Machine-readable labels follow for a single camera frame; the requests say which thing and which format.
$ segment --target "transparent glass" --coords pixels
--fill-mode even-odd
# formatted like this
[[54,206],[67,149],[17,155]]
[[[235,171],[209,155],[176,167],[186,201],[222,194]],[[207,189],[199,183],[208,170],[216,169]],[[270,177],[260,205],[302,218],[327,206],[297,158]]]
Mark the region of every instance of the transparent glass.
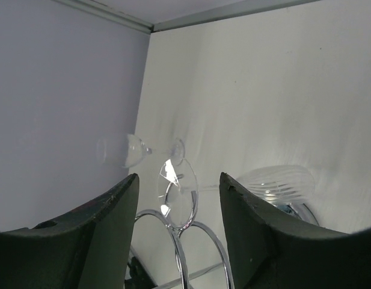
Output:
[[159,152],[171,158],[174,164],[180,164],[185,156],[185,147],[177,138],[167,150],[154,150],[134,134],[110,134],[97,142],[96,156],[101,164],[110,164],[124,168],[136,166],[146,156]]
[[[273,205],[303,204],[312,197],[315,188],[312,174],[298,165],[262,167],[244,173],[236,180]],[[211,190],[218,190],[218,185],[200,188],[200,191]]]
[[157,182],[160,211],[177,229],[188,227],[197,212],[197,178],[188,160],[179,165],[167,160]]

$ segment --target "metal edge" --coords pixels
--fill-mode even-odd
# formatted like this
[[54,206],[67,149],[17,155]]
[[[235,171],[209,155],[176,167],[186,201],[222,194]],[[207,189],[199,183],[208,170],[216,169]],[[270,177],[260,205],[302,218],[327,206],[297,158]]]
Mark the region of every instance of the metal edge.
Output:
[[207,11],[157,23],[152,32],[160,32],[186,26],[198,25],[238,16],[271,11],[320,0],[245,0]]
[[116,11],[113,8],[93,0],[53,0],[57,3],[84,11],[86,13],[110,20],[134,30],[150,34],[153,31],[153,24]]

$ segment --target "white tabletop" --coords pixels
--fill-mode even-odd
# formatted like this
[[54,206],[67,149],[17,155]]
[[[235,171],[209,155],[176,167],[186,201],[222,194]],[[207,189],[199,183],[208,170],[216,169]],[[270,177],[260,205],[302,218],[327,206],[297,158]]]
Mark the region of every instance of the white tabletop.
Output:
[[[316,181],[308,205],[327,228],[371,226],[371,0],[319,1],[155,33],[136,135],[153,148],[183,138],[200,183],[258,167],[300,164]],[[139,210],[158,209],[164,159],[140,175]],[[218,193],[200,194],[197,220],[225,244]],[[157,220],[140,220],[132,245],[158,284],[178,278]],[[189,271],[219,261],[196,229],[183,245]],[[225,288],[222,269],[192,282]]]

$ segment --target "wine glass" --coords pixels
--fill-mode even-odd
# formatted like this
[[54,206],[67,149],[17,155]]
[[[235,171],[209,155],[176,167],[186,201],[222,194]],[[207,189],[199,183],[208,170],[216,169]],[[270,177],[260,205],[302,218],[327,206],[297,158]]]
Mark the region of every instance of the wine glass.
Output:
[[157,151],[149,148],[134,134],[110,134],[97,142],[96,156],[101,164],[112,164],[124,168],[134,167],[152,153],[162,153],[171,158],[173,164],[180,164],[185,156],[184,142],[177,138],[170,148]]
[[[248,191],[273,205],[303,204],[314,193],[314,179],[309,170],[298,165],[262,167],[238,177]],[[200,191],[218,190],[218,185]]]
[[171,226],[178,230],[188,228],[197,213],[197,178],[188,160],[179,165],[167,160],[161,167],[157,191],[160,211]]

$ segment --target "white table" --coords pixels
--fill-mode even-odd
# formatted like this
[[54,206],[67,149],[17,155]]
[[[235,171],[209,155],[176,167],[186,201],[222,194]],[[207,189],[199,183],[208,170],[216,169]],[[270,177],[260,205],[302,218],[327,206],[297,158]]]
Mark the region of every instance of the white table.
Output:
[[[371,0],[319,1],[151,37],[136,135],[163,148],[183,138],[199,182],[300,164],[316,180],[311,206],[327,228],[371,226]],[[139,210],[156,208],[164,159],[147,158]],[[198,220],[225,244],[217,193]],[[140,221],[132,246],[158,284],[178,278],[165,228]],[[219,262],[207,237],[183,245],[190,272]],[[225,288],[221,270],[192,282]]]

